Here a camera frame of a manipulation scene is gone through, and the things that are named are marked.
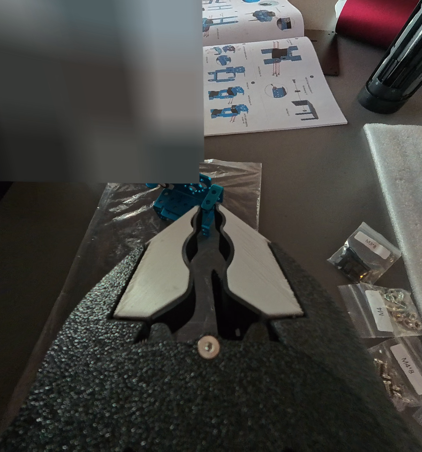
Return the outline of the white foam sheet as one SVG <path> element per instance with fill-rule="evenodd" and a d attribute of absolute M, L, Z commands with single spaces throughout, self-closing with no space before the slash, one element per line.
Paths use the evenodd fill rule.
<path fill-rule="evenodd" d="M 364 132 L 422 315 L 422 126 L 369 123 Z"/>

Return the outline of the black patterned bottle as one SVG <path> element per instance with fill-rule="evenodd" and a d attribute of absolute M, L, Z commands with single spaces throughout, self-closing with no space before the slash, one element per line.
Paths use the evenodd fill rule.
<path fill-rule="evenodd" d="M 358 95 L 367 110 L 398 111 L 422 85 L 422 1 Z"/>

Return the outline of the large clear plastic bag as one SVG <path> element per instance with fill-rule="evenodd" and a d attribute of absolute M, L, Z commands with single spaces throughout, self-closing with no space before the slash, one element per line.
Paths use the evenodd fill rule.
<path fill-rule="evenodd" d="M 224 187 L 224 206 L 258 230 L 262 164 L 216 159 L 200 172 Z M 144 184 L 108 183 L 72 263 L 65 284 L 13 393 L 16 409 L 29 392 L 39 365 L 57 332 L 81 299 L 136 246 L 167 226 L 152 205 L 161 192 Z"/>

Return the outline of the dark desk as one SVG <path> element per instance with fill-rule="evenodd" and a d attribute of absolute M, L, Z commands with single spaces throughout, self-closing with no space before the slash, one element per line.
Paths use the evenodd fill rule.
<path fill-rule="evenodd" d="M 13 183 L 0 201 L 0 450 L 406 451 L 421 444 L 381 393 L 364 347 L 330 296 L 343 276 L 327 257 L 361 221 L 394 234 L 363 132 L 368 122 L 422 125 L 422 88 L 398 113 L 356 95 L 381 52 L 339 38 L 330 88 L 348 125 L 205 139 L 207 157 L 262 163 L 260 232 L 317 321 L 279 322 L 281 342 L 224 344 L 215 363 L 195 345 L 135 343 L 137 327 L 67 335 L 91 290 L 111 301 L 134 264 L 91 244 L 105 185 Z"/>

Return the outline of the assembly instruction booklet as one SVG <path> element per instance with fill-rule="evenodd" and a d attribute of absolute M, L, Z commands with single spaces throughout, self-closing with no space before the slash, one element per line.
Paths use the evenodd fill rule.
<path fill-rule="evenodd" d="M 204 136 L 345 125 L 299 10 L 202 1 Z"/>

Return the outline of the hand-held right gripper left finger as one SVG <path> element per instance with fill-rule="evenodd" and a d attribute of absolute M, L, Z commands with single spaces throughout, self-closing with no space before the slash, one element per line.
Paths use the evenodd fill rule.
<path fill-rule="evenodd" d="M 177 341 L 201 336 L 200 327 L 191 322 L 196 308 L 191 261 L 198 251 L 200 211 L 192 207 L 148 242 L 114 319 L 165 323 Z"/>

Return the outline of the red fabric roll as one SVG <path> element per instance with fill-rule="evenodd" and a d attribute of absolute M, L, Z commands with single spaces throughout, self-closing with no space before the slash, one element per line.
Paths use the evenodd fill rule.
<path fill-rule="evenodd" d="M 387 49 L 407 22 L 418 0 L 337 1 L 337 34 Z"/>

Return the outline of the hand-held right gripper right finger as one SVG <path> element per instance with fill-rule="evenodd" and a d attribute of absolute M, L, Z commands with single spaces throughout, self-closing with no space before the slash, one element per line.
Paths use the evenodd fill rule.
<path fill-rule="evenodd" d="M 216 207 L 216 228 L 224 258 L 212 277 L 218 334 L 243 339 L 252 325 L 262 325 L 269 338 L 269 321 L 303 317 L 269 240 L 223 206 Z"/>

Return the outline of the pile of small screw bags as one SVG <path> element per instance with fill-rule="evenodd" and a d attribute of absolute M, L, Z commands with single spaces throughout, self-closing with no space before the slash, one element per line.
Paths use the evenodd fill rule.
<path fill-rule="evenodd" d="M 422 318 L 409 291 L 375 285 L 400 257 L 363 222 L 328 262 L 353 282 L 338 289 L 360 337 L 384 339 L 368 351 L 388 398 L 422 426 Z"/>

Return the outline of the blue metal bracket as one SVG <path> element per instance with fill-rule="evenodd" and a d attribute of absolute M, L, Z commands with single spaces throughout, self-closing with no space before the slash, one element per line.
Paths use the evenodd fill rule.
<path fill-rule="evenodd" d="M 153 204 L 158 217 L 177 220 L 194 206 L 201 206 L 211 187 L 210 179 L 201 177 L 197 184 L 169 184 Z"/>
<path fill-rule="evenodd" d="M 209 236 L 210 227 L 214 221 L 214 206 L 218 202 L 223 202 L 224 188 L 218 184 L 212 184 L 211 178 L 200 173 L 200 184 L 205 186 L 205 194 L 202 204 L 201 231 L 204 236 Z"/>

